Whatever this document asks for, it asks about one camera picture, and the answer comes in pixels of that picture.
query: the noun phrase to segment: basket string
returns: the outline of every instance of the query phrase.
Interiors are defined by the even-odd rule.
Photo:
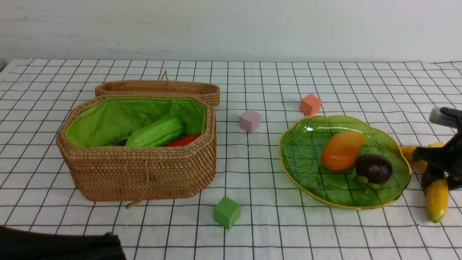
[[[147,188],[149,186],[149,173],[148,173],[148,170],[147,170],[147,161],[145,161],[145,165],[146,165],[146,184],[145,184],[145,190],[143,191],[143,193],[141,194],[140,198],[135,200],[135,201],[132,201],[130,203],[128,203],[125,208],[126,209],[130,209],[130,208],[133,208],[134,206],[136,206],[137,204],[139,204],[142,200],[143,200],[143,197],[144,195],[146,194],[147,192]]]
[[[169,78],[167,77],[167,70],[164,70],[164,74],[162,74],[162,78],[160,78],[160,80],[163,80],[164,77],[167,79],[167,81],[169,81]]]

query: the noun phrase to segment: leaf-shaped plate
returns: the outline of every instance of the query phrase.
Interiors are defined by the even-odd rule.
[[[354,167],[331,172],[321,166],[321,154],[338,132],[358,130],[366,136],[361,154],[379,154],[393,166],[393,173],[377,191],[359,184]],[[399,145],[385,132],[348,116],[303,118],[287,130],[279,141],[279,154],[287,176],[301,190],[328,205],[350,209],[373,209],[396,201],[411,180],[411,168]]]

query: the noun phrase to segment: foam block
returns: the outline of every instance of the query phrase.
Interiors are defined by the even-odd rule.
[[[322,101],[313,94],[302,98],[300,102],[300,111],[305,113],[307,116],[312,116],[319,112],[321,109]]]
[[[260,127],[261,115],[253,110],[247,110],[239,119],[239,127],[253,133]]]
[[[241,205],[224,196],[213,209],[213,219],[220,225],[230,229],[241,216]]]

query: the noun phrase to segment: orange cube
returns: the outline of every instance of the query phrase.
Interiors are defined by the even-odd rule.
[[[305,113],[307,116],[312,116],[319,112],[321,109],[322,101],[313,94],[302,98],[300,102],[300,111]]]

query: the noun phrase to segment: pink cube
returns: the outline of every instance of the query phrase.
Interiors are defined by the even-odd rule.
[[[239,119],[239,127],[253,133],[260,126],[261,115],[253,110],[247,110]]]

